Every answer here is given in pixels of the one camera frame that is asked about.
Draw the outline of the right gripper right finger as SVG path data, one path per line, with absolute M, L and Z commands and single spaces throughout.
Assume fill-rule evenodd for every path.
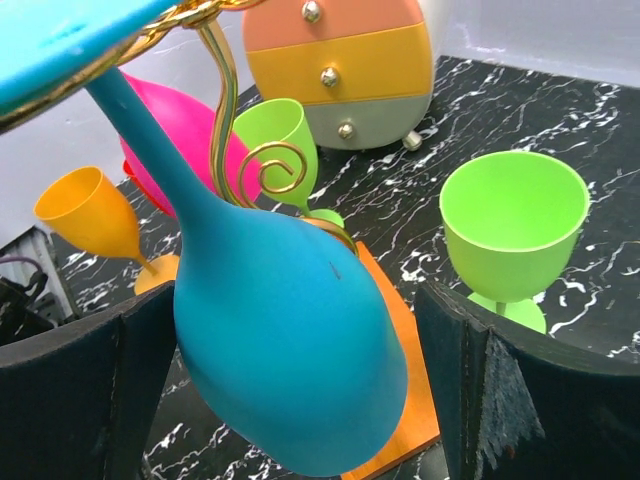
M 635 479 L 639 369 L 430 282 L 414 297 L 454 479 Z

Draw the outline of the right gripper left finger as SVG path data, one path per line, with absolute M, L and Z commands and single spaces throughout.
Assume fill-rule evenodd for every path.
M 1 349 L 4 479 L 133 479 L 176 349 L 173 283 Z

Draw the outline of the magenta wine glass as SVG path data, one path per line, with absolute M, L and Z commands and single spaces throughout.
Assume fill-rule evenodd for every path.
M 124 78 L 134 89 L 156 121 L 177 147 L 183 158 L 199 179 L 209 188 L 214 185 L 209 171 L 211 136 L 215 112 L 199 100 L 170 87 L 144 81 L 126 74 Z M 175 215 L 166 195 L 156 184 L 134 152 L 125 141 L 121 141 L 124 161 L 127 161 L 137 179 L 159 203 Z M 242 161 L 249 150 L 241 139 L 233 134 L 228 145 L 225 171 L 232 190 L 238 194 L 244 190 L 250 200 L 261 194 L 258 176 L 260 163 L 252 160 L 243 177 L 239 177 Z

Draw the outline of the red wine glass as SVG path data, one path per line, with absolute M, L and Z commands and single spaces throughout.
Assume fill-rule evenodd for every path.
M 146 189 L 145 187 L 140 183 L 140 181 L 137 179 L 135 173 L 133 172 L 133 170 L 131 169 L 129 163 L 127 161 L 124 161 L 122 164 L 122 168 L 124 173 L 129 177 L 129 179 L 134 183 L 134 185 L 147 197 L 147 199 L 160 211 L 162 211 L 164 214 L 168 215 L 169 217 L 174 218 L 175 215 L 173 213 L 171 213 L 166 207 L 164 207 L 161 203 L 158 202 L 158 200 L 151 195 Z

